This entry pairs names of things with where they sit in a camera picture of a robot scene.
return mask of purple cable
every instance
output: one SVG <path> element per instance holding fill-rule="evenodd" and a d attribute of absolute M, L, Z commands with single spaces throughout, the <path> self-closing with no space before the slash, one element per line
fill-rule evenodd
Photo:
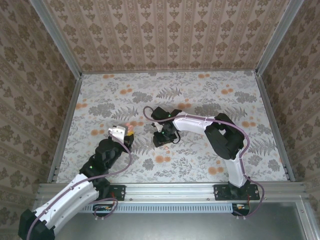
<path fill-rule="evenodd" d="M 49 211 L 49 209 L 50 209 L 53 205 L 55 205 L 64 195 L 66 195 L 68 192 L 72 191 L 76 186 L 78 186 L 79 184 L 82 184 L 82 183 L 84 183 L 84 182 L 94 180 L 94 179 L 106 178 L 106 177 L 109 177 L 109 176 L 113 176 L 113 175 L 120 174 L 120 173 L 124 172 L 125 170 L 127 170 L 127 169 L 130 167 L 130 165 L 131 165 L 131 163 L 132 163 L 132 160 L 133 160 L 130 150 L 126 147 L 126 145 L 124 145 L 121 141 L 119 141 L 116 137 L 114 137 L 110 132 L 108 132 L 108 135 L 109 135 L 110 137 L 112 137 L 112 139 L 113 139 L 114 141 L 118 142 L 118 143 L 125 149 L 125 151 L 129 154 L 130 160 L 129 160 L 128 165 L 127 165 L 125 168 L 123 168 L 122 170 L 119 170 L 119 171 L 116 171 L 116 172 L 112 172 L 112 173 L 108 173 L 108 174 L 104 174 L 104 175 L 99 175 L 99 176 L 93 176 L 93 177 L 89 177 L 89 178 L 83 179 L 83 180 L 81 180 L 81 181 L 76 182 L 76 183 L 75 183 L 74 185 L 72 185 L 70 188 L 68 188 L 67 190 L 65 190 L 65 191 L 64 191 L 61 195 L 59 195 L 51 204 L 49 204 L 48 207 L 47 207 L 45 210 L 43 210 L 43 211 L 39 214 L 39 216 L 33 221 L 33 223 L 31 224 L 31 226 L 30 226 L 30 228 L 29 228 L 28 234 L 27 234 L 27 236 L 26 236 L 26 240 L 30 240 L 30 235 L 31 235 L 32 229 L 34 228 L 36 222 L 37 222 L 43 215 L 45 215 L 45 214 Z"/>
<path fill-rule="evenodd" d="M 115 201 L 115 206 L 114 206 L 114 208 L 113 208 L 106 216 L 104 216 L 104 218 L 106 219 L 106 218 L 110 217 L 110 215 L 113 214 L 114 211 L 117 209 L 117 207 L 118 207 L 118 199 L 116 199 L 116 198 L 114 198 L 114 197 L 108 197 L 108 198 L 101 199 L 101 200 L 98 200 L 98 201 L 93 201 L 93 202 L 91 202 L 91 204 L 97 204 L 97 203 L 101 203 L 101 202 L 104 202 L 104 201 Z M 97 208 L 94 210 L 94 212 L 93 212 L 93 215 L 94 215 L 96 218 L 98 217 L 98 216 L 97 216 L 97 210 L 100 209 L 100 208 L 103 208 L 103 206 L 97 207 Z"/>
<path fill-rule="evenodd" d="M 148 119 L 149 121 L 156 122 L 156 123 L 161 123 L 161 122 L 165 122 L 165 121 L 169 121 L 169 120 L 181 119 L 181 118 L 186 118 L 186 117 L 188 117 L 188 118 L 191 118 L 191 119 L 205 120 L 205 121 L 208 121 L 208 122 L 213 122 L 213 123 L 228 125 L 228 126 L 231 126 L 231 127 L 235 128 L 235 129 L 237 129 L 239 132 L 241 132 L 241 133 L 244 135 L 244 137 L 245 137 L 245 139 L 246 139 L 246 141 L 247 141 L 247 144 L 246 144 L 245 148 L 244 148 L 244 149 L 240 152 L 240 154 L 239 154 L 239 161 L 240 161 L 240 165 L 241 165 L 241 170 L 242 170 L 243 176 L 244 176 L 247 180 L 249 180 L 249 181 L 250 181 L 251 183 L 253 183 L 253 184 L 258 185 L 258 186 L 262 189 L 262 195 L 261 195 L 260 202 L 259 202 L 258 206 L 256 207 L 256 209 L 255 209 L 252 213 L 248 214 L 247 216 L 243 216 L 241 213 L 239 213 L 239 212 L 237 212 L 237 211 L 234 211 L 234 212 L 235 212 L 236 214 L 242 216 L 243 218 L 249 218 L 249 217 L 251 217 L 251 216 L 260 208 L 260 206 L 261 206 L 261 204 L 262 204 L 262 202 L 263 202 L 263 200 L 264 200 L 264 197 L 265 197 L 265 189 L 264 189 L 264 187 L 263 187 L 260 183 L 258 183 L 258 182 L 256 182 L 256 181 L 250 179 L 250 178 L 246 175 L 245 166 L 244 166 L 244 163 L 243 163 L 243 160 L 242 160 L 242 156 L 244 155 L 244 153 L 245 153 L 245 152 L 248 150 L 248 148 L 249 148 L 250 139 L 249 139 L 249 136 L 246 134 L 246 132 L 245 132 L 243 129 L 241 129 L 241 128 L 238 127 L 237 125 L 234 125 L 234 124 L 229 123 L 229 122 L 226 122 L 226 121 L 216 120 L 216 119 L 212 119 L 212 118 L 206 118 L 206 117 L 202 117 L 202 116 L 193 116 L 193 115 L 188 115 L 188 114 L 186 114 L 186 115 L 173 116 L 173 117 L 169 117 L 169 118 L 166 118 L 166 119 L 163 119 L 163 120 L 154 120 L 154 119 L 152 119 L 152 118 L 150 118 L 150 117 L 148 117 L 148 116 L 146 115 L 146 109 L 150 109 L 150 110 L 152 110 L 152 111 L 154 111 L 154 109 L 153 109 L 152 107 L 150 107 L 150 106 L 145 106 L 145 107 L 143 108 L 143 115 L 144 115 L 144 117 L 145 117 L 146 119 Z"/>

